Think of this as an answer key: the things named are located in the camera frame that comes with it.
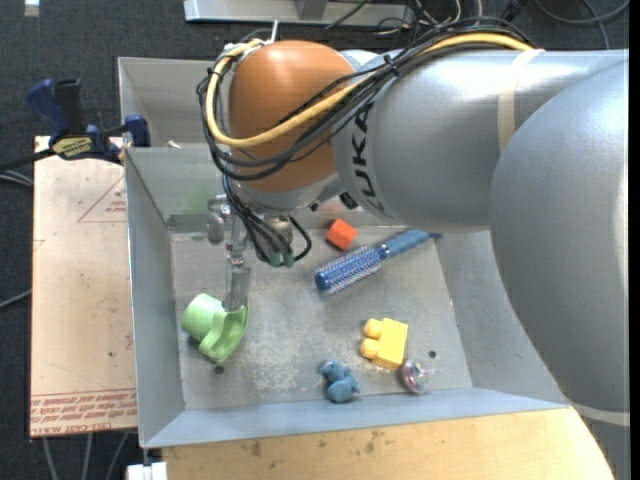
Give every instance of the blue hair brush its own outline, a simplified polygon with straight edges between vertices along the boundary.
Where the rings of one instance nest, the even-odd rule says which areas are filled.
[[[438,236],[440,235],[408,229],[393,235],[379,245],[361,245],[319,267],[315,273],[316,286],[322,293],[336,293],[360,279],[375,274],[380,270],[383,260],[393,258],[426,242],[429,238]]]

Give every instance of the blue toy figure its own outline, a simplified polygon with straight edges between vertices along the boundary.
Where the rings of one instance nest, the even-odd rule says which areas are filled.
[[[330,359],[322,365],[320,373],[329,381],[327,396],[332,402],[340,404],[360,393],[360,384],[351,375],[351,368],[348,366],[343,368],[338,361]]]

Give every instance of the yellow lego brick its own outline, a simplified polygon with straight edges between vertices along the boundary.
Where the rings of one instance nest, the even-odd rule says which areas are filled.
[[[409,326],[390,318],[382,321],[371,318],[364,326],[367,338],[360,353],[375,365],[397,370],[404,359],[404,346]]]

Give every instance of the yellow cable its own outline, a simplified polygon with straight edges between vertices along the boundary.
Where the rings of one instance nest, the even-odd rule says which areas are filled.
[[[443,39],[442,41],[430,46],[429,48],[424,49],[419,52],[417,55],[422,56],[426,53],[433,52],[435,50],[439,50],[441,48],[446,48],[448,46],[457,46],[461,44],[467,43],[487,43],[491,45],[502,46],[504,48],[509,48],[512,50],[532,50],[533,47],[513,39],[508,36],[503,36],[501,34],[493,33],[493,32],[473,32],[468,34],[461,34],[459,36],[450,37],[447,39]],[[376,72],[373,72],[362,78],[358,82],[341,89],[340,91],[332,94],[328,98],[319,101],[312,107],[304,110],[300,114],[297,114],[284,123],[281,123],[270,130],[259,133],[258,135],[254,135],[253,137],[245,137],[245,138],[233,138],[225,135],[220,128],[218,127],[218,123],[216,123],[215,116],[212,114],[213,110],[213,99],[216,94],[216,90],[218,87],[220,74],[222,73],[224,67],[232,61],[232,57],[239,57],[248,49],[253,48],[259,44],[259,41],[252,40],[249,41],[246,45],[239,45],[236,48],[230,50],[213,68],[213,75],[209,80],[209,84],[207,86],[207,94],[205,99],[205,117],[207,121],[207,127],[211,135],[222,144],[232,147],[242,147],[242,148],[251,148],[254,146],[258,146],[260,144],[264,144],[266,142],[270,142],[285,133],[290,132],[294,128],[301,126],[307,121],[313,119],[323,112],[327,112],[331,110],[336,104],[342,101],[346,96],[348,96],[351,92],[353,92],[360,84],[368,80],[371,76],[375,75]]]

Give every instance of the wooden board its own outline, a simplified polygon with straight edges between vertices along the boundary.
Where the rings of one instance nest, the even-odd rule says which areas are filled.
[[[35,164],[32,437],[137,425],[126,220],[121,166]]]
[[[172,480],[605,480],[571,408],[166,448]]]

